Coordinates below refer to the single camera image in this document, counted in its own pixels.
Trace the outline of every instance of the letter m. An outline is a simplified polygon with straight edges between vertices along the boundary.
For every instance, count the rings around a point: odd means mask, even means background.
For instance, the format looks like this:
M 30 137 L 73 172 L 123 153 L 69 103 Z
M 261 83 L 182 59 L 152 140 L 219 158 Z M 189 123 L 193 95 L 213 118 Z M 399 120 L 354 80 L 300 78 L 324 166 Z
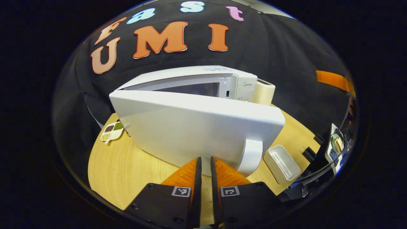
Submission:
M 162 33 L 158 33 L 152 26 L 137 29 L 134 31 L 134 34 L 137 34 L 137 51 L 133 58 L 140 59 L 148 56 L 150 51 L 147 50 L 147 44 L 155 53 L 159 53 L 165 41 L 167 41 L 165 52 L 185 51 L 187 46 L 184 44 L 184 28 L 187 25 L 187 22 L 171 22 Z

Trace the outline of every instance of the black cable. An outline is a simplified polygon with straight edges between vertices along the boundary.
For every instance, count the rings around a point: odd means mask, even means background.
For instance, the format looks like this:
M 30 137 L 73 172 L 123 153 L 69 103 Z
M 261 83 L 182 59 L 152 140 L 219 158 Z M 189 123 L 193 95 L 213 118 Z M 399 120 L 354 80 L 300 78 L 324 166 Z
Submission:
M 346 128 L 346 129 L 344 129 L 344 130 L 339 130 L 339 131 L 337 131 L 337 132 L 334 132 L 333 134 L 329 135 L 328 141 L 330 141 L 330 138 L 331 138 L 332 135 L 337 134 L 337 133 L 339 133 L 339 132 L 343 132 L 343 131 L 348 130 L 348 129 L 350 129 L 350 128 Z M 342 153 L 343 153 L 344 151 L 345 151 L 345 149 L 342 150 L 342 151 L 338 154 L 338 156 L 337 156 L 334 160 L 332 160 L 331 163 L 329 163 L 329 164 L 327 164 L 326 166 L 322 167 L 320 170 L 318 170 L 318 171 L 316 171 L 316 172 L 314 172 L 314 173 L 311 173 L 311 174 L 308 175 L 308 176 L 305 176 L 305 177 L 303 177 L 303 178 L 301 178 L 301 179 L 297 179 L 296 181 L 293 182 L 293 184 L 294 184 L 294 183 L 301 182 L 301 181 L 304 181 L 304 180 L 306 180 L 306 179 L 308 179 L 308 178 L 312 178 L 312 177 L 315 176 L 316 174 L 320 173 L 321 171 L 323 171 L 324 169 L 326 169 L 328 166 L 330 166 L 332 163 L 334 163 L 334 162 L 339 158 L 339 156 L 342 155 Z

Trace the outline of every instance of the pink letter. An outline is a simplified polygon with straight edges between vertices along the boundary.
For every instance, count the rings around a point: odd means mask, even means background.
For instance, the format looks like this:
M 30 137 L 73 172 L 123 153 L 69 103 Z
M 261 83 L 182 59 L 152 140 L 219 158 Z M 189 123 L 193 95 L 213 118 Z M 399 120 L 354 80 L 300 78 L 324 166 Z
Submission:
M 237 7 L 226 7 L 226 8 L 229 9 L 230 16 L 231 16 L 233 19 L 235 19 L 235 20 L 237 20 L 237 21 L 240 21 L 240 22 L 243 21 L 243 18 L 241 18 L 241 17 L 239 16 L 239 14 L 242 13 L 242 11 L 238 10 Z

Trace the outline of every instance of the white box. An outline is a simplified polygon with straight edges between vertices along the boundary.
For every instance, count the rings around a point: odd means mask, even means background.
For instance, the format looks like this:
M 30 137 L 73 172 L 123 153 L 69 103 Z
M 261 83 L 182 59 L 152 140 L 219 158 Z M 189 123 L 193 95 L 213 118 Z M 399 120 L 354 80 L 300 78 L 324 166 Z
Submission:
M 301 173 L 300 167 L 282 145 L 271 147 L 263 158 L 279 184 L 292 181 Z

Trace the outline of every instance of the round wooden table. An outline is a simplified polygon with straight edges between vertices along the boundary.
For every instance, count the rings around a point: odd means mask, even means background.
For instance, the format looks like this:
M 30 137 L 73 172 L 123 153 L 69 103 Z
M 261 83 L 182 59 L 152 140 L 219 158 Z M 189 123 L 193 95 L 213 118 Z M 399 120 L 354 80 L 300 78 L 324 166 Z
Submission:
M 318 152 L 320 145 L 314 140 L 315 135 L 310 130 L 282 112 L 286 120 L 285 125 L 270 147 L 284 146 L 302 173 L 309 165 L 302 153 L 307 147 Z M 89 158 L 88 178 L 92 190 L 124 210 L 147 183 L 160 184 L 179 167 L 143 151 L 125 131 L 119 139 L 109 144 L 101 141 L 102 131 L 117 119 L 117 114 L 112 114 L 95 141 Z M 275 195 L 295 181 L 293 179 L 291 182 L 278 184 L 263 159 L 257 170 L 247 178 L 251 182 L 265 182 Z M 214 223 L 211 177 L 202 175 L 201 194 L 201 225 L 209 225 Z

